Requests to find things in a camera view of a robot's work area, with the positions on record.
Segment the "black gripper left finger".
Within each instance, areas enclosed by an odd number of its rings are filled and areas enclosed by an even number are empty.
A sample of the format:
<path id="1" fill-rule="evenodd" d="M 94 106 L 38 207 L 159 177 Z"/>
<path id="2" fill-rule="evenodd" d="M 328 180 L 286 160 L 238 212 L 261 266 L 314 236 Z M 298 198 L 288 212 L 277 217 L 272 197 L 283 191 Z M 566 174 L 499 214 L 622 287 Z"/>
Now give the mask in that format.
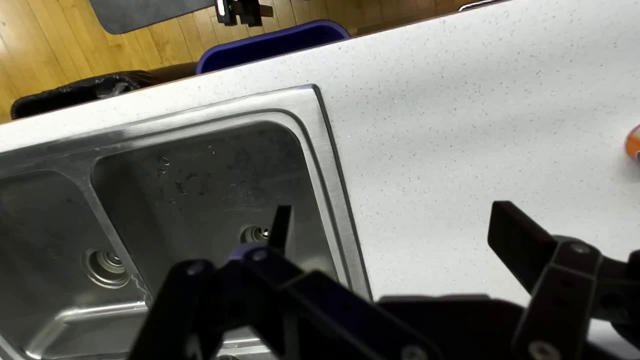
<path id="1" fill-rule="evenodd" d="M 214 360 L 224 336 L 248 328 L 281 360 L 441 360 L 441 349 L 326 274 L 286 259 L 295 210 L 281 207 L 267 242 L 224 266 L 171 268 L 128 360 Z"/>

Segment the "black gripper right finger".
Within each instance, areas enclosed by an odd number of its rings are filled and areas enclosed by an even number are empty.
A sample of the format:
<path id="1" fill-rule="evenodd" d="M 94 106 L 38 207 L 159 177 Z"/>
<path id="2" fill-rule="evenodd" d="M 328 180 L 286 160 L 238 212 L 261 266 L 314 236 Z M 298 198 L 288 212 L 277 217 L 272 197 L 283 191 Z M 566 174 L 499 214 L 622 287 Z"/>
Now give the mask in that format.
<path id="1" fill-rule="evenodd" d="M 614 261 L 596 246 L 551 234 L 510 200 L 490 208 L 488 246 L 531 295 L 512 352 L 527 360 L 620 360 L 588 341 L 593 321 L 640 346 L 640 257 Z"/>

